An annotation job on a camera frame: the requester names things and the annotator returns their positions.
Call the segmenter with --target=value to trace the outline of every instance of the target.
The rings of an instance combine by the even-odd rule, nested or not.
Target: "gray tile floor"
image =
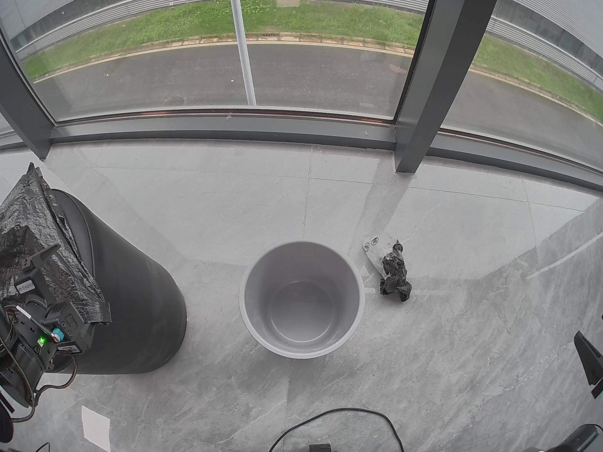
[[[30,160],[0,154],[0,197]],[[527,175],[427,159],[396,175],[380,151],[268,143],[150,141],[56,145],[42,172],[162,263],[189,313],[181,350],[145,375],[81,375],[50,390],[11,444],[98,451],[81,406],[110,419],[118,452],[264,452],[286,428],[332,407],[386,413],[408,451],[552,447],[603,422],[573,347],[603,350],[603,201]],[[362,238],[405,248],[411,299],[378,294]],[[253,257],[306,237],[347,253],[365,281],[352,338],[297,361],[259,346],[238,289]],[[47,380],[61,383],[65,376]],[[342,414],[277,450],[330,441],[394,451],[380,418]]]

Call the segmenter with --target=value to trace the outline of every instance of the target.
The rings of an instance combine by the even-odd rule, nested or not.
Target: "gray metal window frame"
[[[236,139],[314,143],[394,151],[396,170],[414,172],[426,155],[490,164],[603,191],[603,172],[560,156],[469,132],[441,129],[469,70],[497,0],[430,0],[396,117],[376,122],[278,111],[219,111],[102,116],[55,122],[0,35],[0,111],[22,139],[0,136],[0,149],[29,147],[44,159],[52,144],[109,139]]]

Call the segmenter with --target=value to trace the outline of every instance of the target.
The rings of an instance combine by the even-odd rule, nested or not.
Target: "white pole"
[[[236,44],[239,48],[241,69],[243,70],[243,83],[247,94],[247,104],[256,104],[256,93],[253,89],[252,68],[249,65],[249,54],[247,53],[247,40],[245,39],[245,26],[243,25],[243,12],[241,11],[241,0],[230,0],[232,5],[232,17],[235,21]]]

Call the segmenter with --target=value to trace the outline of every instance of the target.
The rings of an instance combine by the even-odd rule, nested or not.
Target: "trash can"
[[[364,284],[351,260],[326,245],[293,241],[261,255],[239,291],[245,325],[268,350],[316,358],[352,336],[364,310]]]
[[[185,301],[174,279],[72,195],[52,192],[84,264],[111,307],[112,323],[96,325],[92,347],[74,356],[78,373],[138,374],[163,366],[180,348],[186,331]],[[56,363],[55,371],[61,368]]]

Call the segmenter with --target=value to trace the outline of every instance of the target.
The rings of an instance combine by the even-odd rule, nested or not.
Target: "curb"
[[[362,38],[351,38],[351,37],[343,37],[338,35],[320,35],[320,34],[309,34],[309,33],[286,33],[286,32],[263,32],[263,33],[249,33],[245,35],[245,38],[248,43],[270,43],[270,42],[283,42],[283,43],[314,43],[321,45],[333,45],[333,46],[343,46],[343,47],[351,47],[351,48],[366,48],[373,51],[384,51],[391,54],[403,55],[403,56],[413,56],[414,55],[414,47],[410,47],[408,45],[397,44],[392,42],[384,42],[373,39],[362,39]],[[36,79],[33,80],[33,83],[36,84],[38,82],[42,82],[46,79],[56,77],[57,75],[61,75],[66,72],[74,71],[76,69],[81,69],[83,67],[87,67],[89,65],[108,62],[110,60],[116,60],[118,58],[125,58],[130,56],[136,56],[141,54],[146,54],[149,52],[157,52],[162,50],[168,50],[171,48],[185,47],[185,46],[194,46],[194,47],[202,47],[206,45],[223,45],[229,43],[236,43],[236,36],[234,34],[227,35],[210,35],[208,37],[189,37],[185,40],[159,40],[152,43],[144,43],[136,48],[132,48],[130,50],[126,50],[124,52],[117,53],[107,53],[107,54],[99,54],[97,56],[90,57],[83,61],[78,62],[76,65],[67,65],[64,67],[60,67],[55,69],[52,72],[48,72],[43,74]],[[501,82],[508,83],[515,87],[519,87],[521,89],[532,92],[533,94],[537,94],[541,97],[544,97],[548,100],[551,100],[557,104],[566,107],[567,109],[573,110],[574,112],[580,114],[582,117],[586,117],[590,121],[595,124],[603,125],[603,122],[599,121],[597,118],[591,116],[586,113],[584,109],[576,106],[572,102],[564,100],[562,97],[555,95],[549,92],[542,87],[533,84],[529,81],[524,81],[523,79],[518,79],[516,77],[512,77],[510,75],[495,72],[489,70],[487,67],[477,66],[471,64],[469,69],[472,72],[478,73],[480,75],[484,75],[486,77],[491,77]]]

